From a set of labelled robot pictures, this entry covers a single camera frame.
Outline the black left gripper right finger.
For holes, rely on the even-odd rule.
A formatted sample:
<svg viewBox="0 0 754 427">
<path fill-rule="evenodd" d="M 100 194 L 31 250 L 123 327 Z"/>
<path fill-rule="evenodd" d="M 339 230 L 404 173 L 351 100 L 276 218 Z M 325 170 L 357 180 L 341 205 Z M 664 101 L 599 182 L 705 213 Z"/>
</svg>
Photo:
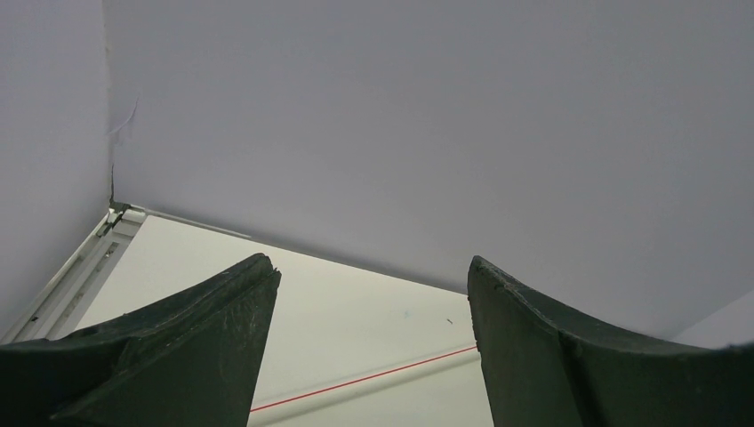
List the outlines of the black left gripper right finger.
<svg viewBox="0 0 754 427">
<path fill-rule="evenodd" d="M 753 347 L 669 342 L 611 325 L 481 256 L 472 327 L 497 426 L 750 426 Z"/>
</svg>

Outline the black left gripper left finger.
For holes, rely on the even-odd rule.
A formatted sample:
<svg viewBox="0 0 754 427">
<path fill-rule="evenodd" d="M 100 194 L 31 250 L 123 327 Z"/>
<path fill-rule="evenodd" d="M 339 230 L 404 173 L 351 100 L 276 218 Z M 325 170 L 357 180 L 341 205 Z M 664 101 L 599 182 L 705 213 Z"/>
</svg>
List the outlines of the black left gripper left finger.
<svg viewBox="0 0 754 427">
<path fill-rule="evenodd" d="M 254 254 L 63 338 L 3 345 L 2 425 L 246 425 L 280 281 Z"/>
</svg>

